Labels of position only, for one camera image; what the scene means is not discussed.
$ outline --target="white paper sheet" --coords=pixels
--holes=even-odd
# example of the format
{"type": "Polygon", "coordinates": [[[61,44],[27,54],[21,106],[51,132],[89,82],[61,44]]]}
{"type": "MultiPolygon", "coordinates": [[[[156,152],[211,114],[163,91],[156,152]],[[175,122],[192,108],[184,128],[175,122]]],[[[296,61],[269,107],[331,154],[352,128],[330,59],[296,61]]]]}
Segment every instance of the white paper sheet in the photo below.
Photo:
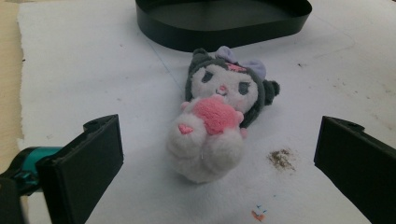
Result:
{"type": "MultiPolygon", "coordinates": [[[[261,59],[281,93],[250,126],[241,164],[205,185],[164,159],[190,53],[147,39],[132,0],[21,4],[21,149],[64,146],[83,123],[120,115],[125,163],[88,223],[259,223],[252,211],[262,223],[369,223],[313,158],[324,115],[396,147],[396,4],[310,2],[299,34],[234,49],[261,59]],[[284,148],[294,170],[267,158],[284,148]]],[[[30,197],[29,218],[50,223],[42,194],[30,197]]]]}

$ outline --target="black tray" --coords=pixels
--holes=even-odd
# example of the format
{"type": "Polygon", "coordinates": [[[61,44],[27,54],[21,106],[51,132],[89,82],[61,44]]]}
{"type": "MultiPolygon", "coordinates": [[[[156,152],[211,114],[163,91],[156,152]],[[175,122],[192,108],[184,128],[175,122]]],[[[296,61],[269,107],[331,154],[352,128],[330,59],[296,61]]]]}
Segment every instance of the black tray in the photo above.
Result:
{"type": "Polygon", "coordinates": [[[136,0],[142,32],[183,51],[215,51],[293,35],[311,11],[306,0],[136,0]]]}

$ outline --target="white plush foot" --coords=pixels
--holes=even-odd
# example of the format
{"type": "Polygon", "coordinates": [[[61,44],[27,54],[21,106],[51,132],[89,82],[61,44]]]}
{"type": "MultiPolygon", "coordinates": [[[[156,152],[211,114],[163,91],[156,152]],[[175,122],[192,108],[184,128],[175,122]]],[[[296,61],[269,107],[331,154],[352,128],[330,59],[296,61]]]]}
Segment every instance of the white plush foot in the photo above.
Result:
{"type": "Polygon", "coordinates": [[[166,147],[178,158],[193,158],[201,155],[205,138],[204,122],[193,114],[181,114],[173,124],[166,147]]]}
{"type": "Polygon", "coordinates": [[[244,142],[237,130],[226,129],[223,134],[212,135],[206,141],[203,161],[217,174],[226,174],[242,159],[244,142]]]}

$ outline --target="plush toy eye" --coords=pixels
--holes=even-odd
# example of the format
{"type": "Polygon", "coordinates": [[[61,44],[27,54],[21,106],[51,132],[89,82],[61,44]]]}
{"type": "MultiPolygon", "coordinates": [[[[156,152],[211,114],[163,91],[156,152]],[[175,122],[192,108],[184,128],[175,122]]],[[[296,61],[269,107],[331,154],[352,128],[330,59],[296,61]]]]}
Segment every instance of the plush toy eye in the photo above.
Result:
{"type": "Polygon", "coordinates": [[[239,93],[242,95],[248,94],[248,87],[250,86],[250,83],[248,82],[239,82],[239,93]]]}
{"type": "Polygon", "coordinates": [[[208,81],[210,81],[210,79],[212,79],[213,74],[206,71],[204,77],[202,78],[202,82],[206,83],[208,81]]]}

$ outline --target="plush toy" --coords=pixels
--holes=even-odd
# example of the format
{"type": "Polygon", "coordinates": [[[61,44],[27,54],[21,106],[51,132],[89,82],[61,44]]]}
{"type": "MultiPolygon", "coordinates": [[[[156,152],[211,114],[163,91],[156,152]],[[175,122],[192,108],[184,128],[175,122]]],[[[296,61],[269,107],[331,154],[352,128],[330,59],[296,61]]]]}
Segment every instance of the plush toy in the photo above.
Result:
{"type": "Polygon", "coordinates": [[[196,183],[226,175],[243,157],[247,127],[278,94],[262,62],[239,63],[227,47],[216,58],[196,49],[183,112],[166,145],[175,170],[196,183]]]}

